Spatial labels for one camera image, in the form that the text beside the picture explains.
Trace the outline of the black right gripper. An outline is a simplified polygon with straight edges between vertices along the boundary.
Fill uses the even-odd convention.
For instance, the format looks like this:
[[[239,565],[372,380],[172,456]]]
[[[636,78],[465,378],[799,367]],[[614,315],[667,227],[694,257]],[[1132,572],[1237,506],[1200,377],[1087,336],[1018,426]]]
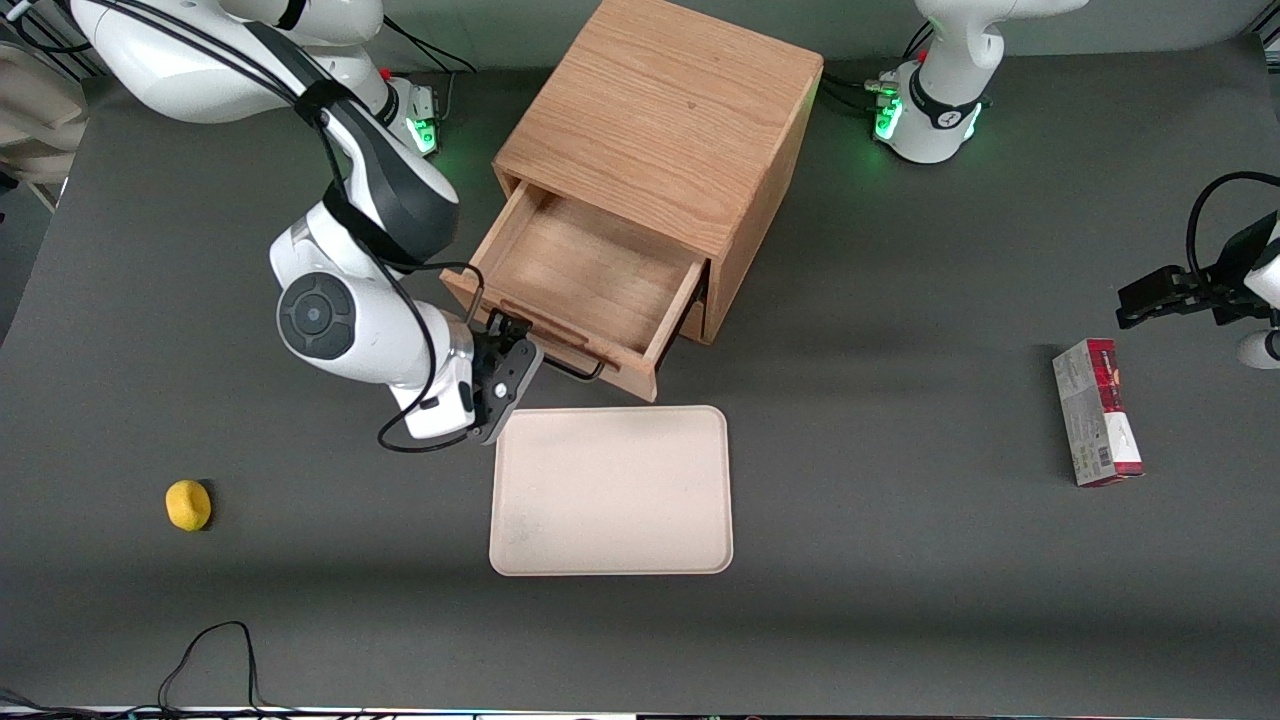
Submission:
[[[485,336],[475,337],[472,442],[497,442],[541,365],[544,351],[527,337],[530,329],[529,320],[492,309]]]

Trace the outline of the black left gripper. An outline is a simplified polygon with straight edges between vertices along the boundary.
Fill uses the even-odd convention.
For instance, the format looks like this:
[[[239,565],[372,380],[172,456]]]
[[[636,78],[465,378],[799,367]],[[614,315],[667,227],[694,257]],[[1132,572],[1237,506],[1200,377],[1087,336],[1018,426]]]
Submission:
[[[1117,291],[1117,327],[1129,331],[1161,316],[1210,311],[1226,325],[1245,318],[1277,324],[1277,214],[1236,232],[1219,260],[1204,269],[1210,287],[1193,293],[1193,279],[1165,265]]]

